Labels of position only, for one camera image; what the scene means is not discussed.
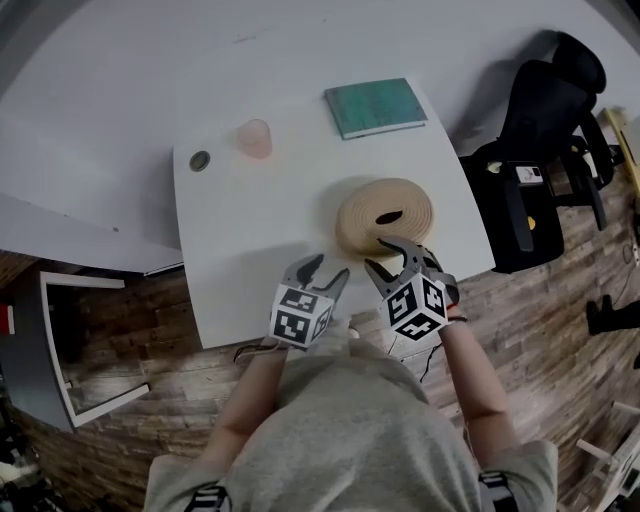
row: pink cup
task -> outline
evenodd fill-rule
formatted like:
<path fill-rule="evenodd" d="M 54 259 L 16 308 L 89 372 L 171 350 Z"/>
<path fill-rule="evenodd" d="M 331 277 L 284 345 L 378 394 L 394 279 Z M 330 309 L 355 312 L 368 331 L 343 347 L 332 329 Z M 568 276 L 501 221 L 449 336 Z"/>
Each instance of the pink cup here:
<path fill-rule="evenodd" d="M 271 130 L 262 119 L 252 119 L 238 128 L 238 142 L 240 149 L 253 158 L 267 158 L 273 151 Z"/>

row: rolled tape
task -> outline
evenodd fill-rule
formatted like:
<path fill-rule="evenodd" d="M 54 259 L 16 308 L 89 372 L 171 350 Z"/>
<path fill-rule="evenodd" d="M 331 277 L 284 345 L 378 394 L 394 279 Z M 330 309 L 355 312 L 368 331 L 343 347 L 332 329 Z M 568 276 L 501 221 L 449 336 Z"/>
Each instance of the rolled tape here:
<path fill-rule="evenodd" d="M 433 207 L 418 185 L 399 178 L 377 180 L 359 188 L 340 206 L 338 245 L 366 257 L 394 255 L 380 245 L 381 236 L 401 236 L 422 243 L 433 224 Z"/>

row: marker cube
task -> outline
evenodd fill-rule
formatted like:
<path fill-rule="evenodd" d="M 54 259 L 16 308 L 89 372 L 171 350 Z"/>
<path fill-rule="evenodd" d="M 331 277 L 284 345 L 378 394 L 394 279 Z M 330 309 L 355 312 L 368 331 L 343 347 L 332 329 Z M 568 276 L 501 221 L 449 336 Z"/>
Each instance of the marker cube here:
<path fill-rule="evenodd" d="M 444 285 L 416 274 L 384 299 L 380 314 L 394 334 L 420 341 L 448 323 Z"/>
<path fill-rule="evenodd" d="M 269 336 L 306 350 L 329 325 L 335 302 L 306 290 L 279 285 Z"/>

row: teal book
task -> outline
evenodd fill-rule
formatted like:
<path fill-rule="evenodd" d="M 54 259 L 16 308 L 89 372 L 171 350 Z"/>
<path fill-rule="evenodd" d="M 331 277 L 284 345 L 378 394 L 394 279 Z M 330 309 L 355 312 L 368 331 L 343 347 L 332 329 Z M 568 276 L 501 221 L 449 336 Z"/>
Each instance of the teal book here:
<path fill-rule="evenodd" d="M 424 126 L 427 121 L 404 78 L 334 87 L 325 97 L 344 140 Z"/>

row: white label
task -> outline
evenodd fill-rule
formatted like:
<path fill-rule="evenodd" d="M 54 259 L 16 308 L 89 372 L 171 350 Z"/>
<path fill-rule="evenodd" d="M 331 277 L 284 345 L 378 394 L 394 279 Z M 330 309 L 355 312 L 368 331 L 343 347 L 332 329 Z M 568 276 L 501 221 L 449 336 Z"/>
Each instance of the white label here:
<path fill-rule="evenodd" d="M 520 183 L 542 183 L 542 174 L 538 167 L 516 167 Z"/>

